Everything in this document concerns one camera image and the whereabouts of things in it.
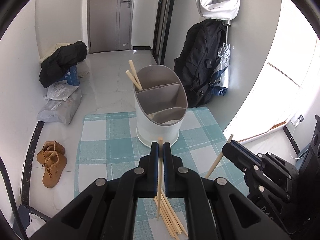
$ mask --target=blue box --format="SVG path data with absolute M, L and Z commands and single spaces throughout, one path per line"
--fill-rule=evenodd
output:
M 59 83 L 69 84 L 73 86 L 79 86 L 80 81 L 78 77 L 78 71 L 77 66 L 74 65 L 68 69 L 68 71 L 65 73 L 65 75 L 57 80 Z

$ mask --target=black jacket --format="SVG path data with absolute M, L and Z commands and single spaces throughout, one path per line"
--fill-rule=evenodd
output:
M 47 88 L 62 78 L 67 70 L 87 57 L 87 46 L 82 41 L 62 46 L 41 64 L 39 80 Z

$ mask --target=door lock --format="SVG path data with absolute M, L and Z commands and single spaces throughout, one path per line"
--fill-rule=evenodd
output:
M 127 3 L 128 3 L 128 8 L 130 8 L 130 7 L 131 7 L 131 0 L 122 1 L 122 2 L 127 2 Z

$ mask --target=teal checkered cloth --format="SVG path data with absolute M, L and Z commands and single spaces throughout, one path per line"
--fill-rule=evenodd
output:
M 116 179 L 138 166 L 142 156 L 150 154 L 136 134 L 135 112 L 88 114 L 84 118 L 81 141 L 76 158 L 75 197 L 97 178 Z M 172 154 L 182 159 L 183 165 L 204 177 L 221 151 L 226 139 L 207 107 L 190 108 L 180 128 Z M 243 173 L 223 157 L 210 179 L 224 177 L 247 195 Z M 186 226 L 183 199 L 170 199 L 170 204 Z M 180 240 L 187 239 L 179 235 Z M 138 199 L 134 239 L 172 239 L 162 221 L 156 220 L 153 199 Z

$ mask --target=tile floor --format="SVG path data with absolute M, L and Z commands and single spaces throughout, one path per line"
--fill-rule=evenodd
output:
M 271 152 L 293 165 L 296 163 L 296 160 L 292 158 L 297 157 L 296 152 L 282 129 L 244 144 L 244 147 L 255 154 Z
M 86 114 L 135 111 L 133 86 L 125 74 L 130 69 L 130 59 L 136 70 L 156 63 L 148 50 L 127 50 L 88 54 L 86 60 L 77 65 L 79 72 L 89 70 L 80 78 L 81 104 L 69 125 L 44 124 L 35 151 L 38 153 L 45 141 L 55 140 L 65 147 L 68 163 L 59 183 L 48 189 L 42 184 L 44 168 L 37 162 L 35 153 L 30 181 L 31 207 L 52 217 L 73 199 L 76 154 Z

